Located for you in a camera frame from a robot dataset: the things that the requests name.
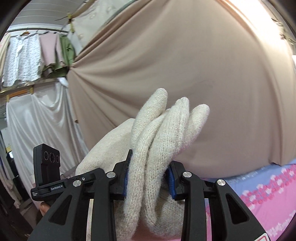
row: white label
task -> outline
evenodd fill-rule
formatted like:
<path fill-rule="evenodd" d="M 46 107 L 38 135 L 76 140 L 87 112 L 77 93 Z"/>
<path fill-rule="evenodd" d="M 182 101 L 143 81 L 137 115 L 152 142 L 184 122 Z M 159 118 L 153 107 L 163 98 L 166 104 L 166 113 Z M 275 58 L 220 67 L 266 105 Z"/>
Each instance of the white label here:
<path fill-rule="evenodd" d="M 255 241 L 270 241 L 267 233 L 261 235 L 259 238 L 257 238 Z"/>

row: beige curtain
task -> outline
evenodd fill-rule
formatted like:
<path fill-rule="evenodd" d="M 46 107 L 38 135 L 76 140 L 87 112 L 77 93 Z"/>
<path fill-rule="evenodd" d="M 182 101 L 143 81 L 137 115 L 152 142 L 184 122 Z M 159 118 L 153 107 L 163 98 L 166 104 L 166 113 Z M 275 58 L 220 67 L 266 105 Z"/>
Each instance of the beige curtain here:
<path fill-rule="evenodd" d="M 191 108 L 211 109 L 196 142 L 176 158 L 188 170 L 227 177 L 290 162 L 291 49 L 259 2 L 242 2 L 139 0 L 102 29 L 68 73 L 88 148 L 162 87 L 168 108 L 186 96 Z"/>

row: black camera module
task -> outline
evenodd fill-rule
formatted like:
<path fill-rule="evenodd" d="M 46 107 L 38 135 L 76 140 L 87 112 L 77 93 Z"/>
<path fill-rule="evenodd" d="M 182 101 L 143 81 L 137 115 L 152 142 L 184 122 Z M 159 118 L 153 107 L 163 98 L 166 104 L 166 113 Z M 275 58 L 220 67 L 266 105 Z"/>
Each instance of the black camera module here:
<path fill-rule="evenodd" d="M 47 151 L 44 152 L 44 159 L 48 160 L 48 152 Z"/>
<path fill-rule="evenodd" d="M 50 156 L 49 156 L 49 158 L 50 158 L 50 161 L 53 163 L 54 162 L 54 154 L 51 153 Z"/>

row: ceiling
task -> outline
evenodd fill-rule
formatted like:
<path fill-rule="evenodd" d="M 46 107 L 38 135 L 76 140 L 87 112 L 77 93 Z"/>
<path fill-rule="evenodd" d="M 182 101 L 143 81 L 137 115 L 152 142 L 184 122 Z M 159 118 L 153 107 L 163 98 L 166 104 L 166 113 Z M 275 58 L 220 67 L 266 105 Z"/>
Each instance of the ceiling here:
<path fill-rule="evenodd" d="M 17 15 L 11 25 L 27 23 L 46 23 L 64 25 L 67 19 L 57 20 L 74 13 L 84 0 L 32 0 Z"/>

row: folded knit garment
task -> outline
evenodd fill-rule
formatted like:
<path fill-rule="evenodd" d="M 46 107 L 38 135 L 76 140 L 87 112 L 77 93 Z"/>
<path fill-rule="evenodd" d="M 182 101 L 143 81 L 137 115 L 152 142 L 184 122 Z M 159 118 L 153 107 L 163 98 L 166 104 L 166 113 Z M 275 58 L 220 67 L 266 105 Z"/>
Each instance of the folded knit garment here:
<path fill-rule="evenodd" d="M 118 240 L 130 240 L 139 220 L 152 235 L 167 239 L 181 236 L 184 202 L 172 200 L 163 174 L 173 158 L 195 141 L 209 107 L 202 104 L 189 113 L 189 100 L 183 97 L 166 110 L 167 98 L 166 90 L 156 90 L 136 119 L 125 121 L 105 135 L 77 167 L 76 175 L 95 168 L 109 172 L 125 160 L 129 149 L 133 150 L 126 199 L 115 202 L 114 207 Z"/>

